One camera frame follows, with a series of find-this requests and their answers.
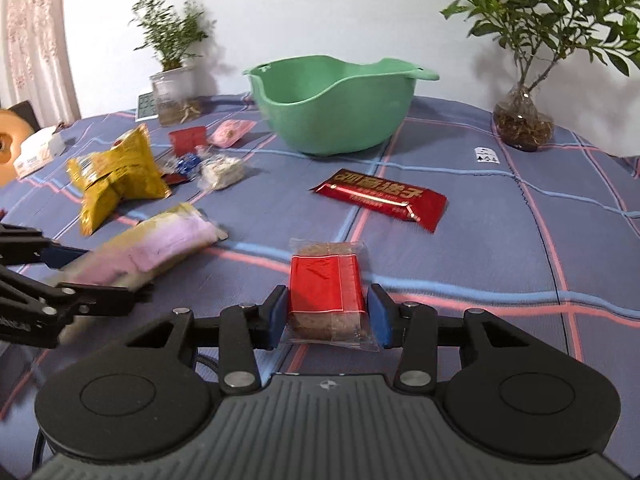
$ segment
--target green basin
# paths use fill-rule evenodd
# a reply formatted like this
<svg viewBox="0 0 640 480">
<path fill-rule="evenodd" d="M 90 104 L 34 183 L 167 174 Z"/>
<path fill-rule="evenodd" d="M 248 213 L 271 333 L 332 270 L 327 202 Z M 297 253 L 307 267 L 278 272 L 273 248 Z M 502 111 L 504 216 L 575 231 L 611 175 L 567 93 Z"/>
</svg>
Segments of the green basin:
<svg viewBox="0 0 640 480">
<path fill-rule="evenodd" d="M 388 139 L 409 111 L 416 80 L 440 78 L 399 59 L 359 65 L 330 56 L 273 61 L 245 74 L 273 131 L 294 150 L 322 156 Z"/>
</svg>

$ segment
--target glass jar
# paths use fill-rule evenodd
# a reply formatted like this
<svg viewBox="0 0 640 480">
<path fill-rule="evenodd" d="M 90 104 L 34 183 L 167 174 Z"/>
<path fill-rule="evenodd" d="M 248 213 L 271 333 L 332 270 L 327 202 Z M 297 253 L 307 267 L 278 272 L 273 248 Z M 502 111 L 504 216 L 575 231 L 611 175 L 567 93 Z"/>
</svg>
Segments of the glass jar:
<svg viewBox="0 0 640 480">
<path fill-rule="evenodd" d="M 193 66 L 183 66 L 151 76 L 151 88 L 162 126 L 183 124 L 200 116 Z"/>
<path fill-rule="evenodd" d="M 493 120 L 502 142 L 523 152 L 535 152 L 554 133 L 551 117 L 538 111 L 530 92 L 519 84 L 495 105 Z"/>
</svg>

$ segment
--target yellow snack bag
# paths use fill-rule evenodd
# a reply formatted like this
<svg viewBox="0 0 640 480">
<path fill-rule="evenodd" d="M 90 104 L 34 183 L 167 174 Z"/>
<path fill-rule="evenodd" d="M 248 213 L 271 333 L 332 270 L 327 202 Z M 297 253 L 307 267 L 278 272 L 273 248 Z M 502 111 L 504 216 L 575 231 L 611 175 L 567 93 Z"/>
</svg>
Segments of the yellow snack bag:
<svg viewBox="0 0 640 480">
<path fill-rule="evenodd" d="M 100 227 L 120 200 L 171 195 L 151 153 L 146 124 L 122 135 L 107 152 L 72 158 L 66 172 L 84 193 L 80 211 L 80 232 L 84 236 Z"/>
</svg>

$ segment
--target floral curtain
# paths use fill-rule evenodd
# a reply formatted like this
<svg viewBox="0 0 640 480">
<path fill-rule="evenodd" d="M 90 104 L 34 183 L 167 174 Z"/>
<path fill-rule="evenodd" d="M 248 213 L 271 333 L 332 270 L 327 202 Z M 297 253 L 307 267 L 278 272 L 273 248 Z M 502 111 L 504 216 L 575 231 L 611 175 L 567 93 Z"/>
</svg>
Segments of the floral curtain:
<svg viewBox="0 0 640 480">
<path fill-rule="evenodd" d="M 62 0 L 0 0 L 0 22 L 2 107 L 29 100 L 43 127 L 79 119 Z"/>
</svg>

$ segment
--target white wall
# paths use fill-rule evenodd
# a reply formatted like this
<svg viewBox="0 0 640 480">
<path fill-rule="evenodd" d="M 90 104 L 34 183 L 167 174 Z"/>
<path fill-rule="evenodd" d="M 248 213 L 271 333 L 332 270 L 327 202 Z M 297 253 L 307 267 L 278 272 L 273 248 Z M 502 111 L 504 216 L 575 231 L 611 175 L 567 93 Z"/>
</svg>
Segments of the white wall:
<svg viewBox="0 0 640 480">
<path fill-rule="evenodd" d="M 151 51 L 133 52 L 127 25 L 136 0 L 65 0 L 71 70 L 84 116 L 132 108 L 157 72 Z M 242 70 L 268 60 L 329 54 L 353 62 L 399 57 L 436 69 L 417 93 L 491 110 L 511 87 L 508 56 L 488 38 L 465 39 L 461 16 L 439 14 L 451 0 L 199 0 L 218 20 L 199 81 L 203 93 L 248 90 Z M 625 78 L 578 53 L 543 84 L 538 103 L 558 124 L 610 153 L 640 154 L 640 71 Z"/>
</svg>

